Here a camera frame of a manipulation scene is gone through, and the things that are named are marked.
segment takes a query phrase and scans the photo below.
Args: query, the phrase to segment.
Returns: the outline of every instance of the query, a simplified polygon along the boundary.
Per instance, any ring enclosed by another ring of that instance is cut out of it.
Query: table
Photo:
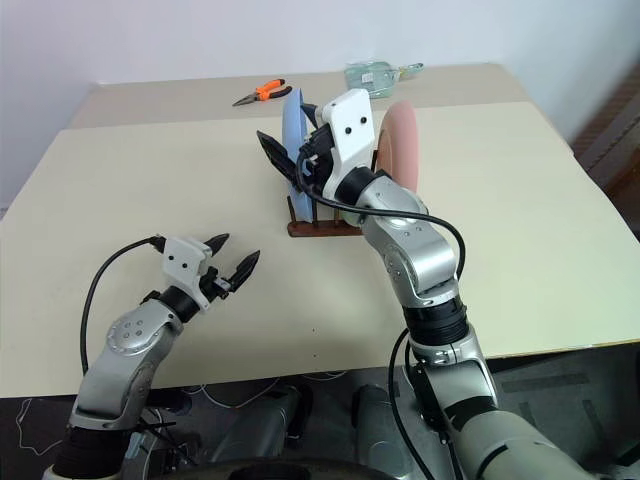
[[[287,79],[322,103],[343,89],[339,77]],[[0,223],[0,396],[77,391],[91,279],[153,233],[230,232],[214,262],[229,274],[262,251],[239,292],[186,326],[155,387],[387,362],[404,321],[375,252],[360,237],[287,236],[286,186],[255,138],[279,136],[281,103],[224,107],[268,79],[112,86],[88,98]],[[517,82],[495,65],[427,69],[374,102],[377,125],[401,98],[417,106],[419,194],[467,243],[461,295],[485,354],[637,340],[638,243]],[[163,286],[151,248],[110,267],[90,361],[110,323]]]

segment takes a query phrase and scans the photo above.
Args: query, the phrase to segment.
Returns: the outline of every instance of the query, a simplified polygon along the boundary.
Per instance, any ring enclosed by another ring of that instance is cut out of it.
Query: pliers
[[[246,105],[248,103],[257,102],[258,100],[264,102],[265,100],[269,100],[270,98],[279,98],[284,97],[286,94],[293,90],[291,87],[285,87],[282,90],[277,90],[272,92],[274,88],[278,88],[284,85],[284,78],[278,78],[276,80],[271,80],[268,83],[265,83],[261,87],[257,87],[255,92],[251,92],[246,97],[242,97],[236,103],[233,104],[234,107],[238,105]]]

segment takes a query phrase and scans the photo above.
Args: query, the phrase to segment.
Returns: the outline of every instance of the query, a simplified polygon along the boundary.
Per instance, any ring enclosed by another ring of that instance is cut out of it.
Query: white wall
[[[567,139],[640,55],[637,0],[3,0],[0,205],[92,83],[499,62]]]

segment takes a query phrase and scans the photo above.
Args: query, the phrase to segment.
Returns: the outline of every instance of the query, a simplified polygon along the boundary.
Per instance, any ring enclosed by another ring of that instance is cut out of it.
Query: robotic arm
[[[260,252],[247,256],[229,278],[207,261],[229,234],[202,243],[192,238],[155,237],[163,253],[169,287],[152,291],[134,310],[116,320],[104,350],[80,385],[62,450],[45,480],[117,479],[131,433],[136,429],[156,368],[184,324],[226,298],[251,275]]]
[[[380,255],[402,305],[419,362],[413,378],[423,416],[430,427],[448,432],[467,478],[593,479],[525,420],[498,409],[460,298],[460,268],[456,272],[452,248],[431,223],[449,224],[427,217],[416,194],[368,168],[375,134],[366,90],[316,108],[311,119],[318,128],[300,149],[295,169],[278,142],[258,132],[262,147],[297,188],[358,214],[345,219],[362,228]]]

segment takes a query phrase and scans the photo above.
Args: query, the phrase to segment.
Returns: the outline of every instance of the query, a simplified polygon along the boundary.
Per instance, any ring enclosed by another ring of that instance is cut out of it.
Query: orange pliers handle
[[[284,78],[271,80],[270,82],[265,83],[263,86],[256,88],[256,97],[258,97],[258,100],[263,102],[265,100],[269,100],[270,98],[284,97],[292,90],[291,87],[285,87],[282,90],[278,90],[276,92],[271,91],[274,88],[281,87],[282,85],[284,85]]]

